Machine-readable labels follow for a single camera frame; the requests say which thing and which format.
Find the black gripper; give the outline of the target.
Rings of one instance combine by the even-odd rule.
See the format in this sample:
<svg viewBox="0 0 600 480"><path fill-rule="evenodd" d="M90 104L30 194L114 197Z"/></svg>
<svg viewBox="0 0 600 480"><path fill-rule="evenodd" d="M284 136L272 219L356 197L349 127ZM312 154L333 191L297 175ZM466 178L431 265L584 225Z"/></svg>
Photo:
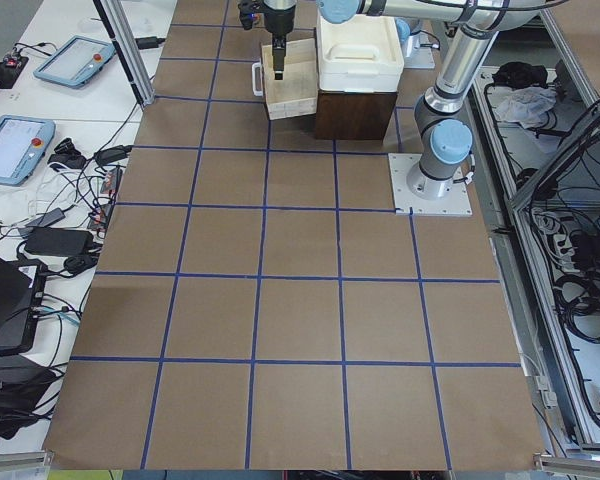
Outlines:
<svg viewBox="0 0 600 480"><path fill-rule="evenodd" d="M295 0L264 0L264 25L272 36L272 60L274 79L284 78L286 35L293 31Z"/></svg>

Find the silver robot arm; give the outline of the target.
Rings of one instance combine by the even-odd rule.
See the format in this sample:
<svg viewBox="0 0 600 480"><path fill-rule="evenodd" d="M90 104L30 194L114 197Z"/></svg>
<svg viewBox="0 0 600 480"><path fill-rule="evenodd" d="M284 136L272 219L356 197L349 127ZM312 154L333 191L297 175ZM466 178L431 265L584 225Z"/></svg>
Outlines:
<svg viewBox="0 0 600 480"><path fill-rule="evenodd" d="M410 191L426 200L447 195L460 164L469 156L473 137L456 119L479 67L501 31L517 28L549 1L320 1L318 11L331 24L355 16L439 20L458 27L433 86L420 97L415 120L424 153L411 167Z"/></svg>

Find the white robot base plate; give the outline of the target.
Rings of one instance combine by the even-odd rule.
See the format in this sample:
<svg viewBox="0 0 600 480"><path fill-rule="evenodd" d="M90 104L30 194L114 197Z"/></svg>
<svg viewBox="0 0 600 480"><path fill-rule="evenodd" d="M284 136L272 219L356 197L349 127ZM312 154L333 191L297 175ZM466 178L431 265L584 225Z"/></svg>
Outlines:
<svg viewBox="0 0 600 480"><path fill-rule="evenodd" d="M432 180L421 172L420 158L420 154L388 155L395 213L470 217L473 211L462 168L458 166L451 179Z"/></svg>

